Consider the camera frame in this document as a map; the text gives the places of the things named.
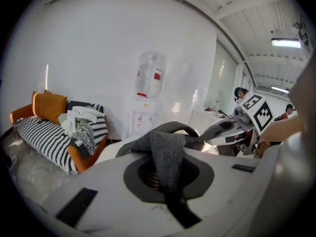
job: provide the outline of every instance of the orange pillow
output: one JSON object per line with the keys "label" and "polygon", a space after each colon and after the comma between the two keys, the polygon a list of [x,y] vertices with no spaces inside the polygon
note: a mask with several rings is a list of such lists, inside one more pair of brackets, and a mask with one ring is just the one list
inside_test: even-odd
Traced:
{"label": "orange pillow", "polygon": [[[51,94],[50,91],[45,90],[44,94]],[[42,105],[42,100],[43,100],[43,94],[41,93],[36,93],[35,91],[33,91],[33,95],[32,95],[32,111],[33,114],[38,116],[41,119],[44,119],[45,117],[42,115],[41,113],[41,105]]]}
{"label": "orange pillow", "polygon": [[51,94],[49,91],[46,91],[42,95],[40,113],[49,121],[52,121],[55,124],[60,124],[58,117],[62,113],[65,113],[66,104],[67,97]]}

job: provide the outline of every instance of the floor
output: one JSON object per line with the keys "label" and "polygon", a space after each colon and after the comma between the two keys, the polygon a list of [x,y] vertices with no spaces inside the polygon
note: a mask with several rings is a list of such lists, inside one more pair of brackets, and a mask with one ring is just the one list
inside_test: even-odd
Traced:
{"label": "floor", "polygon": [[7,154],[18,158],[12,170],[17,189],[38,204],[42,204],[54,190],[76,177],[68,175],[13,134],[3,141],[2,146]]}

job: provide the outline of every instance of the gray cloth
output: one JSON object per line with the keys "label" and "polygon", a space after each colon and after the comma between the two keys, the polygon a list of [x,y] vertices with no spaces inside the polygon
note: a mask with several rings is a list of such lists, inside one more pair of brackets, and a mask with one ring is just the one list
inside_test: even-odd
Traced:
{"label": "gray cloth", "polygon": [[[165,192],[177,189],[184,156],[183,147],[202,150],[204,141],[232,127],[231,121],[209,127],[200,137],[188,125],[179,122],[165,123],[146,133],[136,141],[120,148],[116,157],[133,152],[152,154],[160,186]],[[188,135],[174,133],[185,130]]]}

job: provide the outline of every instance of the fluorescent light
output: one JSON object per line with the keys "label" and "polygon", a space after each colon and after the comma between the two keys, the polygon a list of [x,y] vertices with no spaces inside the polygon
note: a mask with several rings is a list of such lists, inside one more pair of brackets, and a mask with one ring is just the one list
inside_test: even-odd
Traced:
{"label": "fluorescent light", "polygon": [[48,64],[46,65],[46,73],[45,73],[45,89],[47,89],[47,81],[48,81]]}
{"label": "fluorescent light", "polygon": [[271,89],[274,89],[274,90],[277,90],[277,91],[280,91],[280,92],[283,92],[285,94],[288,94],[289,91],[286,90],[286,89],[281,89],[281,88],[278,88],[278,87],[274,87],[274,86],[271,86]]}
{"label": "fluorescent light", "polygon": [[301,43],[298,39],[273,38],[271,39],[271,43],[272,43],[272,46],[301,48]]}

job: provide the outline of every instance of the white wall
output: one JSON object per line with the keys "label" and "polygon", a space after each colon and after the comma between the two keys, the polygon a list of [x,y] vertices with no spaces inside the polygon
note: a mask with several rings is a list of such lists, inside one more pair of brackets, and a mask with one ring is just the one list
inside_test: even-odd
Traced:
{"label": "white wall", "polygon": [[45,64],[36,54],[37,29],[45,12],[43,0],[34,0],[17,23],[3,55],[0,78],[0,135],[11,127],[9,114],[32,101],[33,90],[44,91]]}
{"label": "white wall", "polygon": [[[20,23],[13,36],[15,45],[4,61],[1,132],[10,126],[9,113],[30,103],[34,89],[43,88],[47,64],[48,90],[104,105],[112,138],[123,138],[127,131],[127,105],[144,51],[159,51],[167,60],[160,123],[188,123],[194,105],[204,103],[216,32],[185,4],[176,0],[59,0],[43,11],[39,26],[31,15]],[[29,32],[35,36],[26,37]],[[179,112],[172,111],[175,105]]]}
{"label": "white wall", "polygon": [[230,103],[229,103],[229,108],[228,111],[226,112],[227,115],[230,115],[233,113],[235,107],[236,107],[236,102],[235,102],[235,89],[237,87],[241,87],[243,84],[243,69],[244,69],[244,63],[239,63],[237,65],[237,69],[236,69],[236,77],[235,77],[235,82],[234,82],[234,86],[233,86],[233,91],[231,94],[231,98],[230,98]]}

